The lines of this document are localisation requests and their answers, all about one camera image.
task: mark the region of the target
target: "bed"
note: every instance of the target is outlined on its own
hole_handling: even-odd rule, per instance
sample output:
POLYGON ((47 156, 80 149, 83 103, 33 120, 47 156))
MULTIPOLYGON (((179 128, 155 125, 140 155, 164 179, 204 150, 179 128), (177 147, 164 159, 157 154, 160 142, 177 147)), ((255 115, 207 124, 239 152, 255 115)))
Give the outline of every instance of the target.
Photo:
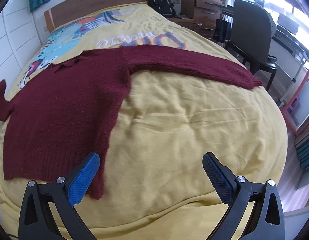
MULTIPOLYGON (((61 63, 83 50, 154 44, 240 64, 222 47, 168 21, 145 1, 67 0, 46 11, 51 34, 7 99, 51 62, 61 63)), ((30 178, 4 180, 8 122, 0 121, 0 222, 17 236, 30 178)), ((246 90, 175 73, 135 73, 110 136, 105 193, 99 200, 85 196, 76 210, 97 239, 206 239, 227 210, 201 165, 209 151, 235 175, 259 183, 279 182, 287 130, 265 89, 246 90)), ((51 208, 61 233, 70 239, 51 208)), ((246 212, 233 239, 240 237, 248 217, 246 212)))

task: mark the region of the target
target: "knitted sweater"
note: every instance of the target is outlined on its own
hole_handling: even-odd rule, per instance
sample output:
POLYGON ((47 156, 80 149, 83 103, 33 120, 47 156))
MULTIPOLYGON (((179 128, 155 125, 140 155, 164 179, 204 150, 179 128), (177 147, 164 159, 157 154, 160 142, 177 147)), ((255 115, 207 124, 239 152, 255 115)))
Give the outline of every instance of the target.
POLYGON ((235 62, 187 50, 141 45, 83 51, 51 64, 10 102, 4 97, 5 81, 0 82, 0 120, 10 116, 4 178, 51 182, 96 152, 101 165, 87 193, 101 198, 110 132, 130 91, 130 75, 140 70, 180 73, 245 89, 262 85, 235 62))

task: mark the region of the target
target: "blue gripper pad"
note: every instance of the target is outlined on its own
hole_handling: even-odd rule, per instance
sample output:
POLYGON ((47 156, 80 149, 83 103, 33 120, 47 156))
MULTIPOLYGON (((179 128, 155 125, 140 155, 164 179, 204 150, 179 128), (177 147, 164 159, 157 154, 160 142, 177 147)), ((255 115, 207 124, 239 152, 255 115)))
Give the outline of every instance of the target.
POLYGON ((81 202, 99 166, 100 157, 94 153, 68 188, 68 201, 71 206, 81 202))
POLYGON ((233 187, 230 182, 227 180, 221 169, 208 153, 203 156, 202 165, 221 202, 230 206, 233 202, 233 187))

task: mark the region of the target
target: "wooden nightstand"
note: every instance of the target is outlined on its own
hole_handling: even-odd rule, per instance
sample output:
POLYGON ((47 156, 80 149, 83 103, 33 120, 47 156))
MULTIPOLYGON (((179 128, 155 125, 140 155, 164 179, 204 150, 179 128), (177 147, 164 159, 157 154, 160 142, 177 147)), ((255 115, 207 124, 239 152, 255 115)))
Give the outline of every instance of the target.
POLYGON ((195 31, 206 39, 212 40, 216 20, 220 18, 220 0, 181 0, 181 15, 188 19, 169 19, 183 27, 195 31))

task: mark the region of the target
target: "silver bolt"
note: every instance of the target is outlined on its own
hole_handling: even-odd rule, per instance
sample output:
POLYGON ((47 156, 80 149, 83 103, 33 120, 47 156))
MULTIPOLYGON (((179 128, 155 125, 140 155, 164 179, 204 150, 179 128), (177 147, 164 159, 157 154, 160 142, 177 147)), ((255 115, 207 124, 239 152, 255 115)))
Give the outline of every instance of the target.
POLYGON ((65 178, 64 177, 57 178, 57 183, 64 183, 64 182, 65 182, 65 178))
POLYGON ((33 180, 28 183, 29 187, 33 187, 34 185, 35 185, 35 182, 33 180))
POLYGON ((269 180, 268 180, 268 184, 269 184, 270 186, 274 186, 274 185, 275 185, 275 182, 274 182, 272 179, 269 179, 269 180))
POLYGON ((243 176, 238 176, 237 179, 238 179, 239 182, 246 182, 246 178, 243 177, 243 176))

